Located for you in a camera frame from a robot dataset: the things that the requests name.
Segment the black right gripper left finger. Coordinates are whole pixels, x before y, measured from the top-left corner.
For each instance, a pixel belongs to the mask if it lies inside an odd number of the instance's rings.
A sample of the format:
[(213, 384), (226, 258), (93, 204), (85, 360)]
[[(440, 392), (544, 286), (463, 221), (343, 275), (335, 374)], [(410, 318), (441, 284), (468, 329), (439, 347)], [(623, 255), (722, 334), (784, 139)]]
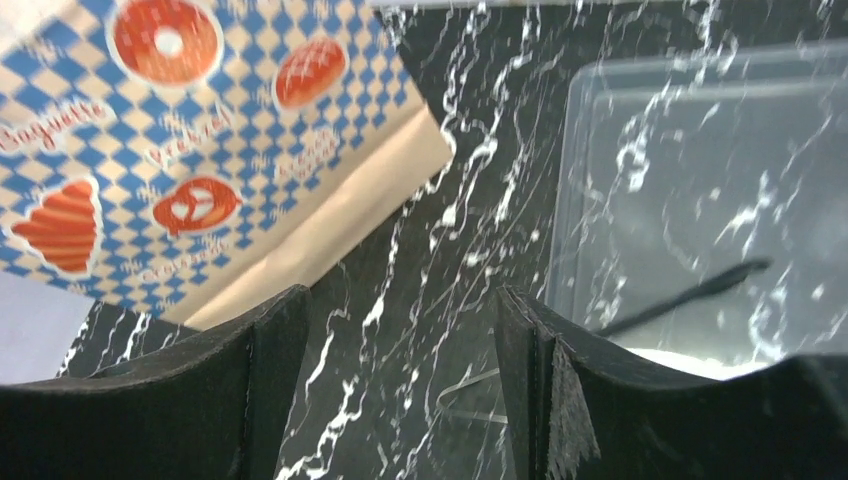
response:
[(271, 479), (311, 323), (295, 285), (86, 378), (1, 390), (5, 479)]

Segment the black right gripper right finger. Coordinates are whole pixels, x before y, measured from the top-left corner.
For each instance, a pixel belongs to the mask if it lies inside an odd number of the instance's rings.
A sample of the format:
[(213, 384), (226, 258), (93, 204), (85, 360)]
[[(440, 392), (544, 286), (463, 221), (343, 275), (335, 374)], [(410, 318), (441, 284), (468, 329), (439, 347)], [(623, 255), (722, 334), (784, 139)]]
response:
[(847, 359), (802, 354), (730, 380), (605, 340), (511, 287), (495, 343), (520, 479), (843, 479)]

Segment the clear plastic tray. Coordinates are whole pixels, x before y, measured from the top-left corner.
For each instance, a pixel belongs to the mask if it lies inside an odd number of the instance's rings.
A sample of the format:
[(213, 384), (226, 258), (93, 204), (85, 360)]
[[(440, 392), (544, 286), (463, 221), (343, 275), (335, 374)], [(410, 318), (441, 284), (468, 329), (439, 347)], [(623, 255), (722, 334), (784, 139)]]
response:
[(846, 352), (846, 42), (581, 68), (547, 305), (600, 329), (756, 259), (769, 267), (616, 343), (721, 379)]

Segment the checkered paper bread bag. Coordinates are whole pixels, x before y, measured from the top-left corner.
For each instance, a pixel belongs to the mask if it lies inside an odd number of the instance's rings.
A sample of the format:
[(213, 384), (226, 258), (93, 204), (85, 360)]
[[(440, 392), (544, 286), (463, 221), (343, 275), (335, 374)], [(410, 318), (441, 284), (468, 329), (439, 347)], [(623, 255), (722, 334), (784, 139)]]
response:
[(5, 1), (1, 268), (206, 329), (451, 159), (366, 1)]

